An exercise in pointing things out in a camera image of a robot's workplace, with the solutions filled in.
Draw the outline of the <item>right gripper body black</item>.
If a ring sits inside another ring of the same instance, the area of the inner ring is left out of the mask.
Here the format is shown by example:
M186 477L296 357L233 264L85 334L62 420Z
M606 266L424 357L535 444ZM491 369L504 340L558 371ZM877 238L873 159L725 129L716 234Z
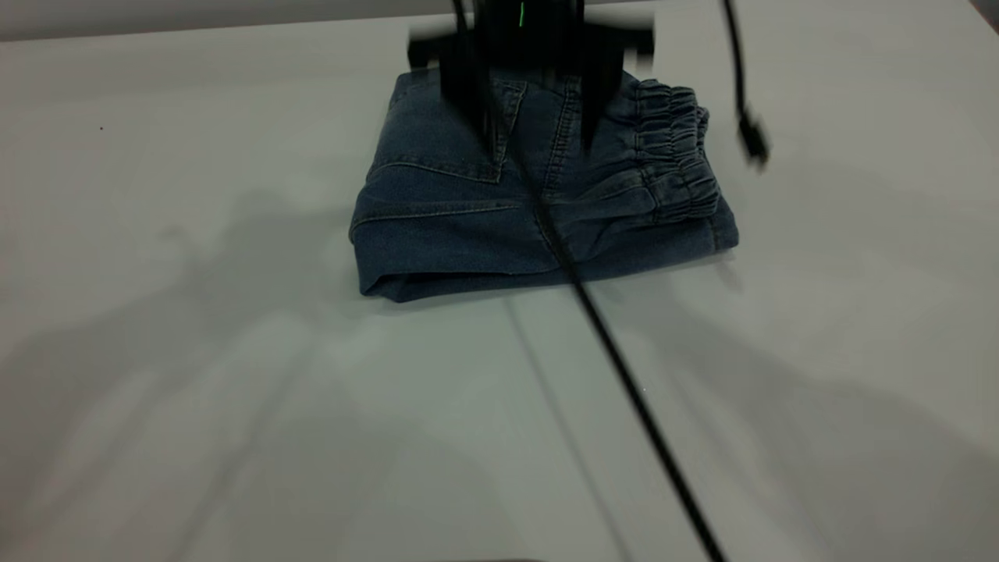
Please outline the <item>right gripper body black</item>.
M652 24L621 27L588 21L584 1L453 1L453 31L414 33L413 69L446 59L472 67L581 73L592 59L654 53Z

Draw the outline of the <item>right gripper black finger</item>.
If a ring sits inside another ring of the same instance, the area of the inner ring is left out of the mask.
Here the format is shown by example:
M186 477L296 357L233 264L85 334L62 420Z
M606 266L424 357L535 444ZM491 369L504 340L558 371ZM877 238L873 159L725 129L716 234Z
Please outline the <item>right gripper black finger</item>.
M500 108L486 66L442 66L440 93L485 152L499 143Z
M581 143L589 151L597 125L622 82L622 64L588 64L581 75Z

